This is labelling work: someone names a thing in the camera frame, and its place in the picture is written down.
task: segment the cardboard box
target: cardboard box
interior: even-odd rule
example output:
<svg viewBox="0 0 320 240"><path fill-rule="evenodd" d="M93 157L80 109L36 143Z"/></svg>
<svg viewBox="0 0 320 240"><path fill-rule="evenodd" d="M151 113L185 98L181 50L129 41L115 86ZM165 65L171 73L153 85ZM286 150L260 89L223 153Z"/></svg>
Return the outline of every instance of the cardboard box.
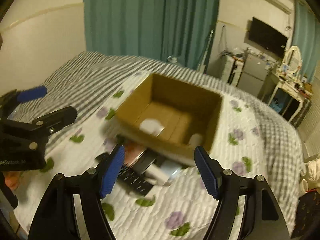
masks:
<svg viewBox="0 0 320 240"><path fill-rule="evenodd" d="M152 74L116 111L123 135L171 159L194 165L193 134L201 134L209 152L214 140L222 97L173 78ZM158 120L164 129L156 137L139 129L145 119Z"/></svg>

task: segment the black tv screen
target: black tv screen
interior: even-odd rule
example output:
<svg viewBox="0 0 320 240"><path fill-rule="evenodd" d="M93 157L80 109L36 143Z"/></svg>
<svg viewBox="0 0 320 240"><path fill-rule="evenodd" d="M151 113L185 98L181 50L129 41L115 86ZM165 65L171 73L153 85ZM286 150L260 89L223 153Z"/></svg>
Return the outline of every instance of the black tv screen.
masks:
<svg viewBox="0 0 320 240"><path fill-rule="evenodd" d="M270 25L253 17L248 39L283 58L288 38Z"/></svg>

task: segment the refrigerator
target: refrigerator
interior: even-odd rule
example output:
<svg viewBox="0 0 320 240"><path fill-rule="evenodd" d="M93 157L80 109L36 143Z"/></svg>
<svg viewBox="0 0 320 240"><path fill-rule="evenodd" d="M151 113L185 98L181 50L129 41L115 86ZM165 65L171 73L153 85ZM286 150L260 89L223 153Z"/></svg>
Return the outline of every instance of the refrigerator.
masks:
<svg viewBox="0 0 320 240"><path fill-rule="evenodd" d="M266 62L253 55L248 55L237 87L255 97L258 97L268 75Z"/></svg>

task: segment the light blue curtain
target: light blue curtain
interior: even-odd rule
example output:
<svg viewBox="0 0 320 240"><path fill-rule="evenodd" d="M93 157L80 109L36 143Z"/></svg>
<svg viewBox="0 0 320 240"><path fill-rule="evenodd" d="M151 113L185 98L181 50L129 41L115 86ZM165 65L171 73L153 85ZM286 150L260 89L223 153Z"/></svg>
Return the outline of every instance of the light blue curtain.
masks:
<svg viewBox="0 0 320 240"><path fill-rule="evenodd" d="M162 60L196 69L218 19L219 0L165 0Z"/></svg>
<svg viewBox="0 0 320 240"><path fill-rule="evenodd" d="M302 56L300 74L307 74L312 82L320 58L320 23L305 5L295 1L295 23L292 45L298 46Z"/></svg>
<svg viewBox="0 0 320 240"><path fill-rule="evenodd" d="M178 58L196 69L218 17L219 0L84 0L87 50Z"/></svg>
<svg viewBox="0 0 320 240"><path fill-rule="evenodd" d="M165 0L84 0L87 50L161 59Z"/></svg>

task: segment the striped blanket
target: striped blanket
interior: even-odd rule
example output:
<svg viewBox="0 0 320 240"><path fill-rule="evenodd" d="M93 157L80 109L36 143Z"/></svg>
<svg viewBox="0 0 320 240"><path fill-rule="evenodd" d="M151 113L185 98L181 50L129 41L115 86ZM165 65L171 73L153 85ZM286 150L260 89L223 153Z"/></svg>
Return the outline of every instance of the striped blanket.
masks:
<svg viewBox="0 0 320 240"><path fill-rule="evenodd" d="M75 124L50 137L46 148L46 153L49 153L65 139L64 135L73 126L84 123L108 97L117 92L126 78L140 71L220 90L251 106L263 139L268 182L292 232L298 203L299 171L303 164L301 141L296 130L257 98L211 76L144 57L83 52L47 78L43 84L48 89L46 97L22 104L14 119L31 122L63 107L75 107L78 112Z"/></svg>

